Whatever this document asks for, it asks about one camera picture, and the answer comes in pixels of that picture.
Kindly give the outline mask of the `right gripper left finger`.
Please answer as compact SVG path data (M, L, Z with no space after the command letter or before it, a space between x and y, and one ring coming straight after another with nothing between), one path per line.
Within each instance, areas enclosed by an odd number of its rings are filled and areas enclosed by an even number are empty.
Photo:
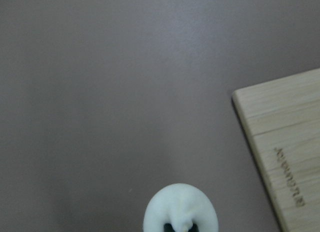
M174 232L174 229L170 223L165 223L163 225L163 232Z

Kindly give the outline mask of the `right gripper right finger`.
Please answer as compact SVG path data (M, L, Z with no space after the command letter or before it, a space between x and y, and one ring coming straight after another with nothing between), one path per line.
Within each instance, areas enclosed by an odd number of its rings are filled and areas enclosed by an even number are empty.
M192 227L188 230L188 232L199 232L198 225L196 223L193 223Z

